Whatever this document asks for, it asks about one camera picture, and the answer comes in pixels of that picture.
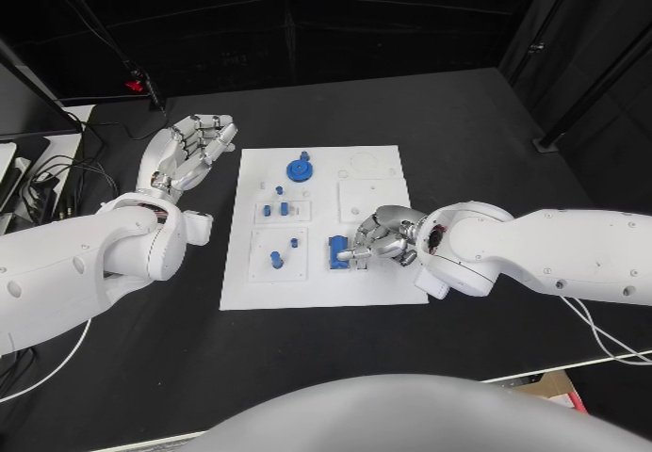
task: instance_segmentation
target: black tabletop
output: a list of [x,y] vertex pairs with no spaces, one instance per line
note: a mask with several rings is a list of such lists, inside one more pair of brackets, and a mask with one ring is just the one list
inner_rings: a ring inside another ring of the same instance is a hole
[[[131,133],[160,126],[147,102],[95,107],[91,122]],[[521,216],[592,207],[543,131],[495,70],[437,73],[170,100],[170,123],[229,114],[238,149],[398,145],[411,205],[423,212],[483,201]],[[133,190],[149,140],[98,126],[105,170]],[[240,152],[224,154],[179,207],[215,217],[167,282],[124,297],[92,320],[81,349],[30,394],[0,406],[12,451],[84,451],[208,429],[266,400],[335,379],[423,373],[492,379],[602,358],[592,332],[555,297],[501,277],[489,297],[452,291],[429,305],[221,312]],[[101,176],[87,211],[108,201]],[[603,327],[652,348],[652,309],[589,303]],[[81,334],[38,347],[29,380],[46,375]]]

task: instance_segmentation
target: white cable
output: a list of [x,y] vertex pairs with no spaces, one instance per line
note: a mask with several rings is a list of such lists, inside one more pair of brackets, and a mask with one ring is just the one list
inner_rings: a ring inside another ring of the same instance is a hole
[[23,394],[29,393],[33,388],[38,388],[38,386],[41,386],[41,384],[43,384],[48,379],[51,379],[51,377],[56,374],[56,372],[61,370],[61,368],[65,366],[65,364],[68,363],[68,361],[71,361],[72,355],[75,354],[75,352],[78,351],[79,345],[84,342],[84,337],[85,334],[88,333],[88,327],[91,326],[91,320],[88,319],[88,321],[85,322],[85,328],[84,328],[84,332],[81,333],[81,338],[78,341],[78,344],[75,345],[75,348],[72,348],[72,351],[69,353],[69,355],[65,357],[65,360],[62,361],[62,363],[58,365],[58,368],[51,372],[51,375],[36,384],[33,384],[28,389],[23,389],[20,392],[17,392],[16,394],[9,395],[4,398],[0,398],[0,403],[6,402],[7,400],[12,400],[13,398],[17,398],[19,396],[22,396]]
[[[584,310],[584,313],[587,316],[583,316],[580,311],[577,310],[577,308],[573,306],[571,302],[566,299],[566,297],[561,297],[561,300],[568,304],[570,308],[574,310],[574,313],[579,315],[579,317],[584,320],[584,322],[589,324],[589,326],[592,327],[592,331],[594,333],[594,341],[597,342],[597,345],[600,346],[602,350],[605,351],[605,353],[619,362],[619,363],[625,363],[625,364],[630,364],[630,365],[652,365],[652,360],[649,360],[648,357],[645,357],[641,353],[638,353],[626,344],[623,344],[616,337],[609,334],[609,332],[606,332],[603,329],[600,329],[597,327],[597,325],[594,324],[594,319],[592,317],[592,313],[589,312],[587,306],[584,305],[584,303],[581,302],[580,299],[574,299],[577,301],[577,304],[581,306],[581,309]],[[638,361],[628,361],[625,359],[622,359],[619,356],[616,356],[612,351],[609,351],[609,349],[605,347],[605,344],[602,342],[599,333],[612,340],[612,342],[615,344],[618,344],[619,346],[622,346],[638,358],[642,359],[642,362]]]

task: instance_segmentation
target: monitor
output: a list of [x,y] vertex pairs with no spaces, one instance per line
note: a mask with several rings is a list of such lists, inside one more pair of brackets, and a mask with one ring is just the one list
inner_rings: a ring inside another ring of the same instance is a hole
[[0,141],[79,131],[78,123],[0,55]]

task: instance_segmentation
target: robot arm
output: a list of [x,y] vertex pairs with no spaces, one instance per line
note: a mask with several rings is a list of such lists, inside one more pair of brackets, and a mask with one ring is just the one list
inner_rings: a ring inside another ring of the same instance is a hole
[[143,155],[136,193],[98,214],[0,237],[0,354],[54,338],[153,281],[175,275],[186,244],[205,245],[212,218],[176,202],[231,151],[229,116],[162,130]]
[[[440,299],[450,287],[486,296],[504,273],[544,294],[652,304],[651,217],[541,210],[514,219],[483,202],[463,202],[429,216],[401,209],[384,206],[372,216],[377,227],[388,229],[391,250],[385,238],[372,235],[338,259],[404,256],[405,265],[414,252],[423,265],[414,284]],[[398,215],[388,218],[387,212]]]

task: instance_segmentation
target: white board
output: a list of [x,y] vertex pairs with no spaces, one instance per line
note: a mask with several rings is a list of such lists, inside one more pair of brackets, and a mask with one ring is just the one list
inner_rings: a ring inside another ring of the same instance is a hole
[[[315,174],[296,183],[286,169],[302,151],[309,152]],[[281,202],[290,207],[286,216]],[[362,221],[385,204],[410,207],[397,146],[244,149],[221,309],[427,303],[426,292],[413,284],[418,265],[403,268],[374,257],[367,270],[329,266],[329,237],[343,235],[351,243]],[[296,249],[290,238],[299,238]],[[274,250],[284,261],[280,269],[271,266]]]

